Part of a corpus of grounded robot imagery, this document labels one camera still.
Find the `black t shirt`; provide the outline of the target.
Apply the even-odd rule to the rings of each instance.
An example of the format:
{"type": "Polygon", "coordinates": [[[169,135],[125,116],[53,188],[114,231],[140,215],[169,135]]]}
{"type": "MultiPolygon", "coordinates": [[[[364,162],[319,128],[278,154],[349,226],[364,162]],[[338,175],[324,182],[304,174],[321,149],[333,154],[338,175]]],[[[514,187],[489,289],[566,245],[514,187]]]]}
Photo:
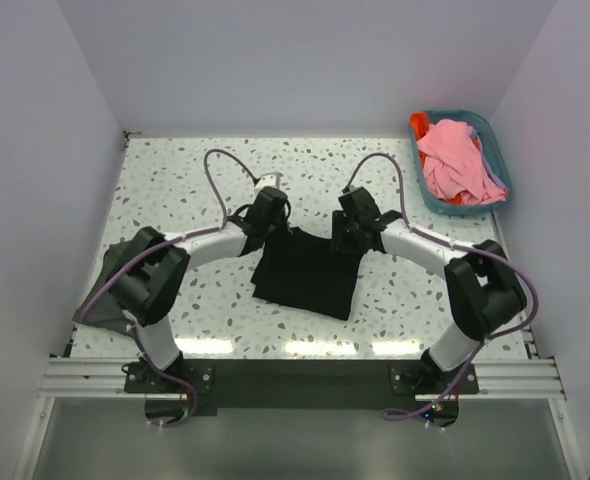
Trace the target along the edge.
{"type": "Polygon", "coordinates": [[[335,252],[329,239],[299,228],[266,240],[251,282],[253,296],[340,321],[349,319],[360,254],[335,252]]]}

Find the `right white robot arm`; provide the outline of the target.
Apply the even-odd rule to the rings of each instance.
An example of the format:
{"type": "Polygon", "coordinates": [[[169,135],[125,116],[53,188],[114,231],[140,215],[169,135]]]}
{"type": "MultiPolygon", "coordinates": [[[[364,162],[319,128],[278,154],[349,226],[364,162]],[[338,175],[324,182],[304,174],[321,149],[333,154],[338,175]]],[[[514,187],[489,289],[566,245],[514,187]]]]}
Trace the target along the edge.
{"type": "Polygon", "coordinates": [[[527,306],[503,248],[494,240],[461,243],[409,226],[400,212],[381,212],[363,187],[344,189],[339,203],[332,213],[334,250],[401,257],[445,281],[452,323],[422,353],[420,369],[427,390],[444,392],[455,382],[455,370],[527,306]]]}

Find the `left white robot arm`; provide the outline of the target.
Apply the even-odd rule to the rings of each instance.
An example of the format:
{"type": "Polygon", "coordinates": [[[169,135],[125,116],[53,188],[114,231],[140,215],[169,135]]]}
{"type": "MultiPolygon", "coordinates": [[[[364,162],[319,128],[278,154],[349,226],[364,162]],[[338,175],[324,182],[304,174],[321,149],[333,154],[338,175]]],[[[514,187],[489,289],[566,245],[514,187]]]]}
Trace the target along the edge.
{"type": "Polygon", "coordinates": [[[264,187],[222,227],[173,239],[146,227],[118,257],[102,290],[135,321],[135,338],[151,362],[146,378],[158,391],[171,392],[182,380],[182,354],[168,314],[186,272],[261,249],[270,234],[286,225],[288,207],[284,192],[264,187]]]}

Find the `pink t shirt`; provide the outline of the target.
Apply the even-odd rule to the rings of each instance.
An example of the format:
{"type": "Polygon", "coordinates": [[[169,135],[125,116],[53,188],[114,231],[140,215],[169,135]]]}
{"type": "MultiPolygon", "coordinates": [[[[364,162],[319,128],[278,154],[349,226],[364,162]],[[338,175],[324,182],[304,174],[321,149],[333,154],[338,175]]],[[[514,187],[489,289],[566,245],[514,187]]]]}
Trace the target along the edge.
{"type": "Polygon", "coordinates": [[[436,186],[435,197],[460,193],[463,205],[506,200],[507,189],[498,188],[487,175],[479,150],[471,140],[471,127],[465,122],[444,119],[430,124],[417,145],[426,154],[423,174],[430,187],[436,186]]]}

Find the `lavender t shirt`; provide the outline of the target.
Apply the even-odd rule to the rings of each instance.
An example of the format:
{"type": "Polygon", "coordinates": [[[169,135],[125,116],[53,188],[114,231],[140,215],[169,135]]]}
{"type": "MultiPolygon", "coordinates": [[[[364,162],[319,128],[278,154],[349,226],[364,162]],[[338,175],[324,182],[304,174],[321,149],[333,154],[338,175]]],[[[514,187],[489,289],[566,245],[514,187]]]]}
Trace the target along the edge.
{"type": "Polygon", "coordinates": [[[480,156],[481,156],[481,160],[482,160],[482,164],[483,164],[483,166],[485,168],[485,171],[486,171],[487,175],[489,176],[489,178],[493,181],[493,183],[498,188],[505,189],[506,188],[506,185],[501,180],[501,178],[495,173],[495,171],[493,170],[492,166],[488,162],[488,160],[487,160],[487,158],[486,158],[486,156],[484,154],[483,143],[481,141],[481,138],[480,138],[478,132],[474,128],[471,128],[471,140],[476,145],[476,148],[479,150],[479,153],[480,153],[480,156]]]}

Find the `teal laundry basket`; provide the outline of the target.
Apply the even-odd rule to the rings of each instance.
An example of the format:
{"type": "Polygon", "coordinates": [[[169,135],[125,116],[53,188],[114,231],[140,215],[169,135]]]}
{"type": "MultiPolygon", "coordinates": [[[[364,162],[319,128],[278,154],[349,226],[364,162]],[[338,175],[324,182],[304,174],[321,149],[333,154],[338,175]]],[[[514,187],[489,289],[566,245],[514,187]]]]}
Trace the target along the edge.
{"type": "Polygon", "coordinates": [[[410,117],[408,123],[408,132],[411,142],[411,150],[413,155],[413,162],[415,166],[417,182],[421,193],[422,200],[425,206],[436,214],[441,215],[459,215],[459,216],[482,216],[490,215],[492,212],[501,209],[504,205],[510,203],[513,188],[511,184],[510,175],[502,156],[501,149],[489,122],[481,115],[468,110],[424,110],[416,112],[426,112],[428,114],[429,123],[436,124],[440,120],[449,119],[453,121],[465,122],[471,128],[474,128],[483,143],[484,154],[492,166],[495,173],[501,178],[506,185],[507,198],[505,201],[495,202],[486,205],[451,205],[441,201],[435,197],[428,189],[422,167],[420,165],[420,158],[417,141],[414,137],[414,132],[410,126],[410,117]]]}

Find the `folded dark green t shirt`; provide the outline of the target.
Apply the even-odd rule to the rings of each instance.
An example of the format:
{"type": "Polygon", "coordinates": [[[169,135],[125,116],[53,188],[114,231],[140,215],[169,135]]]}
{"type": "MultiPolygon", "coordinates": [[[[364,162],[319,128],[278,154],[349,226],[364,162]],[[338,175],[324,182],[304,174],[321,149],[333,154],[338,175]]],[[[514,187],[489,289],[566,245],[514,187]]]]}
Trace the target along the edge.
{"type": "Polygon", "coordinates": [[[119,257],[126,252],[131,241],[123,241],[110,244],[102,256],[99,273],[81,305],[75,310],[72,321],[90,327],[104,329],[119,335],[130,336],[127,326],[135,324],[138,330],[144,328],[136,318],[128,316],[122,306],[111,296],[105,293],[94,304],[90,312],[83,314],[86,305],[95,297],[106,281],[111,277],[111,271],[119,257]]]}

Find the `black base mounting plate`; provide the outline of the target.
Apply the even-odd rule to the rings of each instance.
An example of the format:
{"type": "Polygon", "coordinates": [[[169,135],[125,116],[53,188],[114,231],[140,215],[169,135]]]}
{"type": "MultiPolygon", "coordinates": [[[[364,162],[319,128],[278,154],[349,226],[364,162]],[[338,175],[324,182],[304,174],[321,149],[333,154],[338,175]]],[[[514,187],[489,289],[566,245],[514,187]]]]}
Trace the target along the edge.
{"type": "Polygon", "coordinates": [[[145,397],[150,420],[170,424],[222,409],[370,410],[388,421],[448,426],[459,399],[480,387],[473,366],[431,373],[419,360],[185,359],[158,373],[145,360],[126,363],[124,392],[145,397]]]}

